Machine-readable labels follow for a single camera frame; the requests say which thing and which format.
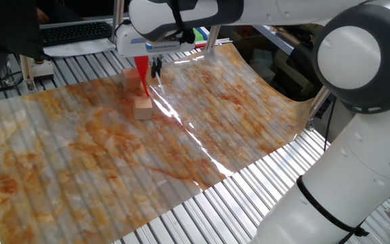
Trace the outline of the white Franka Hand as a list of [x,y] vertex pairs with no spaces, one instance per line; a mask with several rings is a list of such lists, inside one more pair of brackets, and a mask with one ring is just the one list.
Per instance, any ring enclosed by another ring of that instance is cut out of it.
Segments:
[[[183,35],[170,35],[159,41],[148,41],[142,37],[131,24],[121,24],[116,29],[116,48],[123,57],[154,56],[160,54],[169,54],[175,52],[188,52],[195,48],[196,42],[188,43],[180,39]],[[153,58],[150,74],[152,78],[160,76],[162,68],[160,57]]]

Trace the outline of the person's bare hand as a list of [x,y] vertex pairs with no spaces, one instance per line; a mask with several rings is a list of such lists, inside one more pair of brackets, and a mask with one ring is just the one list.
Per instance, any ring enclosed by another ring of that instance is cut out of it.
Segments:
[[39,8],[37,8],[37,16],[38,16],[39,24],[49,24],[50,23],[49,17]]

